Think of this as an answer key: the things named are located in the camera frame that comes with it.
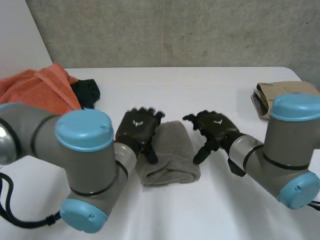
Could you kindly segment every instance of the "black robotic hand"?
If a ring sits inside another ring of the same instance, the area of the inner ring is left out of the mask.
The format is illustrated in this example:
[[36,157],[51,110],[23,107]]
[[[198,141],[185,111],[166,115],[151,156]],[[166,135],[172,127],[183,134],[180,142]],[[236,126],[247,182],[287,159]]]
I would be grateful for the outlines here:
[[183,120],[188,120],[193,123],[193,130],[200,130],[201,135],[206,137],[206,143],[193,158],[194,164],[202,163],[211,153],[219,148],[224,148],[222,145],[230,133],[239,133],[238,128],[221,113],[215,111],[208,112],[207,110],[199,112],[196,116],[189,114],[183,117]]
[[152,138],[161,119],[165,116],[153,108],[127,111],[115,134],[115,141],[129,146],[135,154],[143,153],[151,164],[158,163],[158,157],[152,147]]

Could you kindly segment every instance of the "gray robot arm segment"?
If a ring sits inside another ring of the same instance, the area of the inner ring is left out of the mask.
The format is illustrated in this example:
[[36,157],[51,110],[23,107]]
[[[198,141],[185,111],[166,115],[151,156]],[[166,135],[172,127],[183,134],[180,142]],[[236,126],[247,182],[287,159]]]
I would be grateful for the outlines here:
[[87,233],[104,225],[137,161],[128,146],[113,142],[111,121],[97,110],[59,116],[21,103],[2,105],[0,133],[1,164],[30,155],[65,169],[71,194],[60,214]]
[[242,133],[222,141],[231,171],[247,173],[290,209],[308,205],[320,190],[319,178],[308,170],[314,149],[320,148],[319,113],[320,96],[277,97],[264,144]]

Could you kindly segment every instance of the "black cable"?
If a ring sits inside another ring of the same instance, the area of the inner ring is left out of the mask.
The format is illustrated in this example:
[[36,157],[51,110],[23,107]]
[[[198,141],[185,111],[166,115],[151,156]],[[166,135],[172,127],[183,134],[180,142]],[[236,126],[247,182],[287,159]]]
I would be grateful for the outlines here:
[[6,182],[9,184],[9,188],[8,188],[8,193],[5,198],[5,209],[3,208],[3,206],[0,203],[0,216],[3,217],[4,219],[6,219],[8,222],[10,222],[13,225],[20,227],[20,228],[35,229],[35,228],[39,228],[39,227],[42,227],[45,225],[50,226],[61,218],[60,212],[57,212],[56,214],[47,216],[44,220],[41,220],[41,221],[21,221],[21,220],[17,219],[13,215],[13,213],[11,211],[11,207],[10,207],[11,196],[12,196],[12,193],[14,190],[14,182],[12,181],[12,179],[8,175],[0,172],[0,197],[1,197],[1,193],[2,193],[3,179],[6,180]]

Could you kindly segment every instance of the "logo on robotic hand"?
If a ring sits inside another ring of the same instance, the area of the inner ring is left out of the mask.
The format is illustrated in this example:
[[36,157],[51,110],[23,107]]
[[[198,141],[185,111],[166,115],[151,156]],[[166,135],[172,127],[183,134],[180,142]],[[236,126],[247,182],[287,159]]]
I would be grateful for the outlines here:
[[140,126],[140,125],[142,125],[142,124],[144,124],[143,121],[137,122],[137,121],[133,120],[133,125],[134,125],[135,127],[138,127],[138,126]]
[[220,125],[221,125],[221,124],[222,124],[222,121],[223,121],[223,120],[221,119],[220,121],[213,121],[213,122],[214,122],[215,124],[220,124]]

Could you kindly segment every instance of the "black cloth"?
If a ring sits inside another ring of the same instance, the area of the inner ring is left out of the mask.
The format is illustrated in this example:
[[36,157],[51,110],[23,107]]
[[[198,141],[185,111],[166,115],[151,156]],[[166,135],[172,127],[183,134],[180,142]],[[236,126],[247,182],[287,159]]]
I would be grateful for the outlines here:
[[94,109],[100,91],[94,79],[78,80],[70,85],[82,109]]

